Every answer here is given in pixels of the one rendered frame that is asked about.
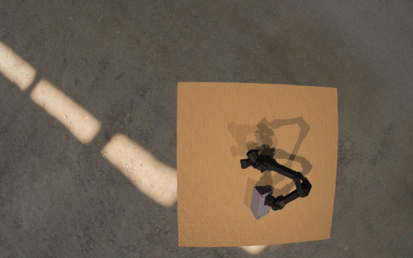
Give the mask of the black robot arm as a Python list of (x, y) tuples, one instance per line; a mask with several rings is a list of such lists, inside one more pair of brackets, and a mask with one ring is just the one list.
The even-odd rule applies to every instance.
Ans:
[[(249, 150), (246, 155), (250, 159), (251, 163), (253, 163), (253, 166), (257, 168), (261, 173), (264, 173), (265, 171), (275, 171), (292, 179), (295, 182), (296, 190), (292, 191), (286, 196), (280, 195), (277, 198), (268, 195), (265, 197), (264, 206), (271, 206), (271, 209), (277, 211), (279, 209), (283, 209), (286, 204), (295, 200), (296, 198), (308, 196), (312, 184), (310, 184), (308, 179), (304, 177), (301, 172), (293, 171), (292, 169), (287, 168), (284, 165), (278, 164), (272, 157), (265, 155), (259, 156), (257, 149)], [(300, 180), (302, 180), (302, 182)]]

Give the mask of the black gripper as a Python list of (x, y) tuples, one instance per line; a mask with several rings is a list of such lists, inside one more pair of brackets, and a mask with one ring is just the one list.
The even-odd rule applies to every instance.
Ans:
[[(242, 169), (248, 169), (248, 167), (250, 167), (250, 166), (254, 167), (253, 163), (251, 163), (249, 158), (241, 159), (240, 164), (241, 164)], [(255, 167), (254, 167), (254, 169), (255, 169)]]

